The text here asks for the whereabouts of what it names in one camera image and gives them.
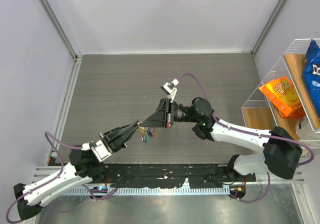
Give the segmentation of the key with yellow tag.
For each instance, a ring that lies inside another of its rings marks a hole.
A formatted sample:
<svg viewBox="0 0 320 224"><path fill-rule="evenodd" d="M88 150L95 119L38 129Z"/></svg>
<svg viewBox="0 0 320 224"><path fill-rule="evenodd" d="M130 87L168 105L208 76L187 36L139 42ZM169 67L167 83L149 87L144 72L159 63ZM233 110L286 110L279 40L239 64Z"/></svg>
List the key with yellow tag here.
<svg viewBox="0 0 320 224"><path fill-rule="evenodd" d="M140 133L144 136L146 134L146 130L143 127L140 127Z"/></svg>

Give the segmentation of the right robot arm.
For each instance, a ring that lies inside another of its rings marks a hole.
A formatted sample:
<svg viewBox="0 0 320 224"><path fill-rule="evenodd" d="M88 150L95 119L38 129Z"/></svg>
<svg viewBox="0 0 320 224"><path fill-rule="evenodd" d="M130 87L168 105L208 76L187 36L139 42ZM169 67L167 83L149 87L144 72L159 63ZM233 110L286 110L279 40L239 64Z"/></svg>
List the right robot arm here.
<svg viewBox="0 0 320 224"><path fill-rule="evenodd" d="M190 106L163 98L153 114L140 124L144 128L170 128L175 122L194 123L192 131L202 140L231 143L254 151L250 155L233 155L226 168L232 181L251 173L272 173L279 178L294 177L302 148L282 127L261 130L233 125L213 116L208 100L196 97Z"/></svg>

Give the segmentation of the keyring with tagged keys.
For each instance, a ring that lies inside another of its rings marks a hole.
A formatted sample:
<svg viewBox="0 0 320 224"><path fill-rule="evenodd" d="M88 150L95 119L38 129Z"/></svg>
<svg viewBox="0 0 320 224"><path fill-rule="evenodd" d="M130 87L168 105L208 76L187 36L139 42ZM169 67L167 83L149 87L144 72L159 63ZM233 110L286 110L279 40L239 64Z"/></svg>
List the keyring with tagged keys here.
<svg viewBox="0 0 320 224"><path fill-rule="evenodd" d="M155 136L156 130L154 127L143 127L145 129L145 135L142 135L140 132L140 137L141 140L146 144L149 139L152 139Z"/></svg>

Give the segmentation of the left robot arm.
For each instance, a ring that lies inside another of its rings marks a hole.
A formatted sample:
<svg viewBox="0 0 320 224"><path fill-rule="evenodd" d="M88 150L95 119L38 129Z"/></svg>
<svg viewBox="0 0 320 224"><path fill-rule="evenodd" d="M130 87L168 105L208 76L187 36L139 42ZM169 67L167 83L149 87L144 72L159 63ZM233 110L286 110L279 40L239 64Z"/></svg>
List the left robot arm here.
<svg viewBox="0 0 320 224"><path fill-rule="evenodd" d="M32 184L18 183L13 187L21 221L38 215L42 208L67 191L92 182L101 183L107 177L104 161L127 147L139 128L138 122L101 133L98 141L73 146L69 162L60 170Z"/></svg>

